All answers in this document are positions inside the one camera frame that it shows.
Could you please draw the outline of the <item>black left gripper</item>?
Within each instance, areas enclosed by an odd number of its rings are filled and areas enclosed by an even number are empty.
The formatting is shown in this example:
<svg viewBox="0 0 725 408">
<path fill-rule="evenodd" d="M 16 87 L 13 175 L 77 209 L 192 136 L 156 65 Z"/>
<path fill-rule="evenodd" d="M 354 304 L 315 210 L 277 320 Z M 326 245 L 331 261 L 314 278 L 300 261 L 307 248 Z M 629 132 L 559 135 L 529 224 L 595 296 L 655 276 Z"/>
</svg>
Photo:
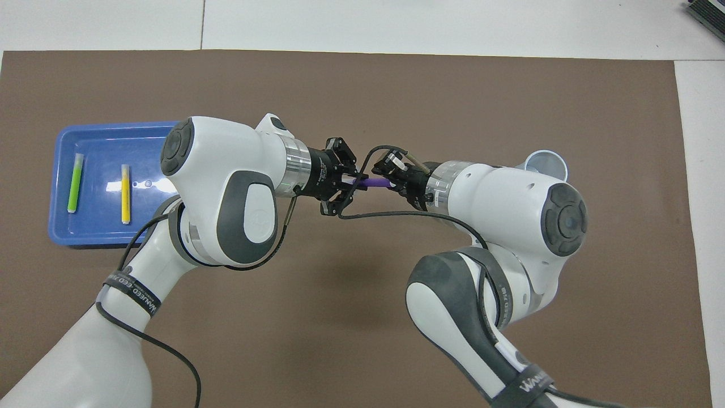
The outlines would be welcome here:
<svg viewBox="0 0 725 408">
<path fill-rule="evenodd" d="M 342 182 L 342 176 L 357 177 L 357 158 L 342 137 L 326 140 L 324 150 L 299 149 L 303 181 L 295 186 L 295 196 L 315 197 L 323 216 L 339 216 L 349 205 L 354 186 Z"/>
</svg>

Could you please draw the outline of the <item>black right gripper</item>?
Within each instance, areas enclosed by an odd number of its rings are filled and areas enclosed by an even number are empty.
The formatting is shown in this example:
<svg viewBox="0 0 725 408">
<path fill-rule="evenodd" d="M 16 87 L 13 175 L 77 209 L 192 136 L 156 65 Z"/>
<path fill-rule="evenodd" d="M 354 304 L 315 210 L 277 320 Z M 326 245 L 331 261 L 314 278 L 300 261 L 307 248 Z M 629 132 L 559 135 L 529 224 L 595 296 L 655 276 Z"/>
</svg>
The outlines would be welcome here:
<svg viewBox="0 0 725 408">
<path fill-rule="evenodd" d="M 427 209 L 427 184 L 432 172 L 438 167 L 437 163 L 424 163 L 430 173 L 424 173 L 418 167 L 404 163 L 404 154 L 401 151 L 386 151 L 373 166 L 374 174 L 402 173 L 402 178 L 388 177 L 388 189 L 404 197 L 409 204 L 418 211 Z"/>
</svg>

